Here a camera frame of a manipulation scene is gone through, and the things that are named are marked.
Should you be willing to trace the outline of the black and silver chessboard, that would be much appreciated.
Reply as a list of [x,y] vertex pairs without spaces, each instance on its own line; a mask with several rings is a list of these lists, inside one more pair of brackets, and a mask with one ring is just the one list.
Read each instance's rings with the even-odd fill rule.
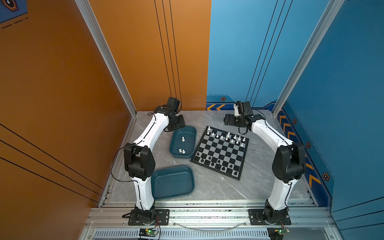
[[[206,127],[205,133],[201,137],[199,144],[196,147],[194,155],[192,156],[190,162],[239,181],[241,179],[241,174],[242,174],[250,139],[241,135],[237,135],[237,138],[234,140],[234,136],[236,134],[231,133],[230,138],[228,138],[229,140],[226,142],[227,133],[228,133],[227,131],[223,131],[223,130],[211,127],[210,135],[207,135],[208,127],[210,126]],[[242,139],[241,141],[238,141],[239,136],[241,136],[242,139],[246,138],[246,142],[245,143],[242,142]],[[203,159],[202,154],[206,154],[207,157]],[[194,161],[195,156],[199,157],[199,160],[197,162]],[[214,163],[212,159],[208,160],[209,156],[211,156],[212,159],[216,158],[217,162]],[[209,165],[207,166],[204,163],[200,163],[200,159],[203,159],[204,163],[205,161],[209,161],[210,162]],[[231,169],[230,174],[226,173],[227,169],[230,169],[230,168],[228,168],[228,166],[227,167],[223,166],[223,162],[227,162],[228,166],[233,165],[233,169]],[[220,165],[219,170],[215,169],[216,165]],[[234,166],[238,166],[239,170],[235,171]]]

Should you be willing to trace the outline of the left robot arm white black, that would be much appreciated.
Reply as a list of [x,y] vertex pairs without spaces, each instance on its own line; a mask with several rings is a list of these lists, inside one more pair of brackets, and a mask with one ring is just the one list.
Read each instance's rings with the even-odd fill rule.
[[156,162],[152,150],[164,130],[172,132],[186,125],[184,117],[179,115],[180,104],[180,100],[170,97],[165,105],[156,107],[142,134],[123,148],[124,167],[132,178],[136,193],[136,204],[130,217],[145,224],[152,223],[156,214],[151,185]]

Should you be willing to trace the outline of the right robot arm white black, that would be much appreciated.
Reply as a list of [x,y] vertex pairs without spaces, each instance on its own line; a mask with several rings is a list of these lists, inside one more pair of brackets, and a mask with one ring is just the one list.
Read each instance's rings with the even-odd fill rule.
[[250,102],[237,101],[234,110],[234,114],[225,116],[225,125],[252,131],[275,152],[272,165],[275,182],[266,200],[263,218],[269,225],[280,224],[288,216],[288,200],[294,186],[306,171],[305,147],[280,134],[263,114],[254,114]]

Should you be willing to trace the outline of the teal tray with white pieces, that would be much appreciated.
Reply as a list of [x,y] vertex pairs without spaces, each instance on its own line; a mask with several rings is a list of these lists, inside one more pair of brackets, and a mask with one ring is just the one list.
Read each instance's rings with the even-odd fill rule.
[[190,159],[195,151],[197,129],[185,126],[173,131],[170,143],[170,153],[177,159]]

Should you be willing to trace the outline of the teal tray with black pieces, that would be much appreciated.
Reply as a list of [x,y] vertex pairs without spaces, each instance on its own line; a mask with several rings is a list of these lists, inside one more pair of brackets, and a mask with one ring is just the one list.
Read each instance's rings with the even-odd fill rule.
[[156,170],[152,174],[151,185],[155,200],[187,196],[195,190],[194,172],[189,166]]

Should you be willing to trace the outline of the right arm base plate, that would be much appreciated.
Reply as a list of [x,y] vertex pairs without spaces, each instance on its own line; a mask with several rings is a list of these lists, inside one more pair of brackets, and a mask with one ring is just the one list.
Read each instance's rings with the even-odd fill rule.
[[248,210],[251,225],[280,225],[290,226],[291,218],[288,209],[274,211],[271,209],[250,209]]

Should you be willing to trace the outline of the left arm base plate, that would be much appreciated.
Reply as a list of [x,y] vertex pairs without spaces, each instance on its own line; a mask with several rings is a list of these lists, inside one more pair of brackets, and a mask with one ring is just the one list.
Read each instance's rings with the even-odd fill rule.
[[170,219],[169,209],[151,208],[148,211],[135,208],[130,212],[129,226],[156,225],[167,226]]

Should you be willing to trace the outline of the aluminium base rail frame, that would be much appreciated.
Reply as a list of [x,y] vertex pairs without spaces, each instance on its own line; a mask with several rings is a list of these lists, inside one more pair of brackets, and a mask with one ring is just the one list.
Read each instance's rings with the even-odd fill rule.
[[[291,200],[283,224],[261,220],[262,200],[158,201],[156,208],[164,224],[157,228],[158,240],[256,240],[271,238],[281,231],[285,240],[340,240],[342,234],[326,208],[310,199]],[[106,200],[92,208],[82,240],[137,240],[140,226],[123,218],[134,208],[132,202]]]

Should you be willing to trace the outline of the aluminium corner post left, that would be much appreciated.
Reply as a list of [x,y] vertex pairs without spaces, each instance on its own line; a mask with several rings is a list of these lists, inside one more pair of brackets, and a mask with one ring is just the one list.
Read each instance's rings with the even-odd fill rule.
[[99,25],[96,15],[91,7],[89,1],[75,0],[78,9],[81,12],[83,19],[101,53],[103,60],[110,71],[110,74],[130,112],[133,117],[137,116],[137,109],[128,91],[127,85],[121,75],[119,67],[114,59],[114,56],[110,50],[107,40],[103,34],[103,31]]

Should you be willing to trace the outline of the aluminium corner post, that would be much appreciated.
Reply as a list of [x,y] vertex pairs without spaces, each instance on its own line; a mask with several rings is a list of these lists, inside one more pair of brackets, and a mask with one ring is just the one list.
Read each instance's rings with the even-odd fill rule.
[[333,20],[335,19],[344,2],[344,0],[331,0],[327,4],[327,7],[325,8],[298,62],[296,63],[290,77],[288,78],[283,90],[281,91],[276,101],[276,104],[272,110],[272,115],[274,117],[276,117],[280,110],[282,110],[283,105],[285,104],[295,85],[299,81],[301,75],[303,74],[305,68],[310,62],[312,56],[317,50],[319,44],[327,33],[329,27],[331,26]]
[[128,91],[127,85],[121,75],[119,67],[114,59],[114,56],[110,50],[107,40],[103,34],[103,31],[99,25],[96,15],[91,7],[89,1],[75,0],[78,9],[81,12],[83,19],[101,53],[103,60],[110,71],[110,74],[130,112],[133,117],[137,116],[137,109]]

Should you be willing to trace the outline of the aluminium corner post right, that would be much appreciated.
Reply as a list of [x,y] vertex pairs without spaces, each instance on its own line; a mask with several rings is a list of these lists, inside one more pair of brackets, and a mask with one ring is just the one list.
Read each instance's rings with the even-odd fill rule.
[[301,75],[303,74],[305,68],[310,62],[312,56],[317,50],[319,44],[327,33],[329,27],[331,26],[333,20],[335,19],[344,2],[344,0],[331,0],[327,4],[327,7],[325,8],[298,62],[296,63],[290,77],[288,78],[283,90],[281,91],[276,101],[276,104],[272,110],[272,115],[274,117],[276,117],[280,110],[282,110],[283,105],[285,104],[295,85],[299,81]]

